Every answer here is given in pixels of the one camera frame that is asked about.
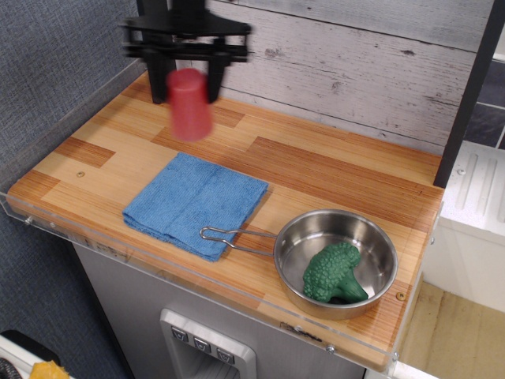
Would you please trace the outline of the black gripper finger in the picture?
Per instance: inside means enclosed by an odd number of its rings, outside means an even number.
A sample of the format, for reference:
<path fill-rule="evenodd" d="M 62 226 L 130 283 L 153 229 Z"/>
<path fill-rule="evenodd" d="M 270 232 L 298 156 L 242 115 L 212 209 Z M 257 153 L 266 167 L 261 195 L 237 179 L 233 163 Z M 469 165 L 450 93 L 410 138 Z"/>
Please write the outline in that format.
<path fill-rule="evenodd" d="M 156 104 L 164 103 L 167 96 L 166 78 L 176 70 L 175 60 L 154 54 L 148 58 L 147 68 L 152 101 Z"/>
<path fill-rule="evenodd" d="M 226 68 L 231 64 L 231 53 L 228 51 L 225 37 L 214 39 L 208 59 L 207 88 L 208 102 L 214 103 L 219 97 Z"/>

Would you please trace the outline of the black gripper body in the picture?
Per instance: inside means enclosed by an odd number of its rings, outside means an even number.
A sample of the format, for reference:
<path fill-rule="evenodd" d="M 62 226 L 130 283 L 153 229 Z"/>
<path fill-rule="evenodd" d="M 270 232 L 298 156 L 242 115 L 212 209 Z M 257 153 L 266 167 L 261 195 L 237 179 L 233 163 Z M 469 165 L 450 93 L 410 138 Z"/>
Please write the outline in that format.
<path fill-rule="evenodd" d="M 125 54 L 131 58 L 248 60 L 252 27 L 212 13 L 205 1 L 170 1 L 166 10 L 129 17 L 120 26 Z"/>

